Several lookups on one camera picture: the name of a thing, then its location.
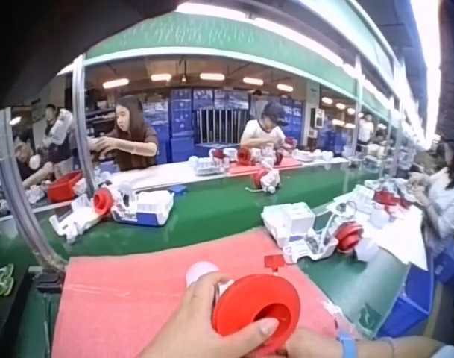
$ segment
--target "red plastic part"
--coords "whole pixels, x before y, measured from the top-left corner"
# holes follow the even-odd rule
[[[75,184],[83,177],[81,172],[71,172],[56,181],[48,189],[48,198],[53,203],[72,200],[76,194]]]
[[[253,173],[251,175],[251,178],[253,180],[253,187],[255,189],[261,189],[262,188],[262,182],[261,179],[268,174],[267,169],[260,169],[258,172]]]
[[[253,353],[271,354],[286,343],[300,320],[301,303],[295,287],[272,274],[251,274],[235,281],[217,301],[212,325],[229,336],[262,318],[276,318],[277,330]]]
[[[236,155],[238,162],[242,166],[251,166],[251,152],[248,148],[240,148]]]
[[[276,151],[274,165],[278,166],[279,164],[281,164],[282,160],[283,160],[283,153],[281,151]]]
[[[100,188],[94,193],[92,199],[94,204],[94,211],[100,216],[106,216],[110,214],[110,208],[114,205],[114,199],[109,189]]]
[[[338,249],[341,251],[349,251],[354,248],[361,239],[364,229],[361,225],[355,222],[343,224],[336,233],[338,239]]]

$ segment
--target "person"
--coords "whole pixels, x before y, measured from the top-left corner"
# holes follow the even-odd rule
[[[89,146],[100,153],[100,157],[108,151],[115,151],[114,161],[122,172],[157,164],[157,134],[150,125],[145,124],[142,103],[133,95],[119,99],[114,130],[91,141]]]
[[[165,323],[139,358],[240,358],[261,346],[277,329],[278,321],[264,318],[231,336],[220,336],[212,328],[212,302],[216,286],[226,283],[220,272],[205,274],[193,283],[180,306]],[[454,358],[454,347],[444,346],[426,337],[406,337],[379,341],[352,341],[358,358]],[[298,328],[285,344],[270,357],[343,358],[343,346],[337,339]]]
[[[359,121],[358,144],[356,146],[357,151],[362,151],[362,148],[369,144],[373,133],[373,117],[368,113]]]
[[[42,146],[49,152],[49,157],[54,165],[54,176],[60,178],[72,172],[72,153],[69,147],[69,132],[73,123],[72,114],[67,110],[57,109],[53,104],[47,104],[45,118],[46,127]]]
[[[241,147],[264,148],[265,146],[279,145],[286,149],[291,147],[285,143],[285,134],[280,126],[285,125],[285,110],[277,102],[268,102],[262,115],[258,119],[251,119],[245,125]]]
[[[19,175],[21,176],[25,189],[40,184],[54,174],[54,165],[46,156],[41,159],[41,163],[36,168],[30,166],[30,160],[35,153],[31,146],[30,135],[27,131],[15,134],[13,136],[13,145],[15,148]]]
[[[434,257],[454,236],[454,132],[443,145],[445,168],[430,176],[413,173],[409,178],[417,203],[423,208],[424,241]]]

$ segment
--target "red pad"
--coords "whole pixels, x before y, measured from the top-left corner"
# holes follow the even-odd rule
[[[301,166],[301,162],[298,162],[297,160],[294,160],[289,157],[284,157],[281,163],[277,166],[274,166],[276,169],[282,170],[282,169],[290,169],[290,168],[297,168]],[[258,169],[261,169],[262,166],[259,164],[256,164],[255,166],[242,166],[239,165],[238,163],[232,163],[230,165],[229,173],[231,175],[246,175],[246,174],[252,174],[254,172],[257,172]]]
[[[57,315],[53,357],[134,357],[179,304],[193,263],[210,261],[237,280],[270,273],[264,257],[279,252],[258,229],[152,254],[73,257]],[[333,336],[336,318],[342,330],[354,332],[342,316],[325,309],[329,300],[298,267],[286,266],[280,276],[298,291],[301,326]]]

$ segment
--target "blue container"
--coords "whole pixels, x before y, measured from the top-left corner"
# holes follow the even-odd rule
[[[429,270],[411,265],[403,292],[392,307],[391,314],[379,329],[379,337],[400,337],[428,319],[434,298],[434,264],[427,255]]]
[[[444,285],[454,284],[454,240],[434,260],[434,273]]]

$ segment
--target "woman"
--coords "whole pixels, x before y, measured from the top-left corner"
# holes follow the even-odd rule
[[[121,171],[144,169],[157,164],[157,134],[145,124],[142,104],[133,95],[119,99],[114,130],[90,146],[101,157],[108,151],[116,151],[114,160]]]
[[[454,133],[444,140],[446,166],[439,172],[413,173],[409,183],[423,207],[423,237],[434,256],[440,254],[454,236]]]

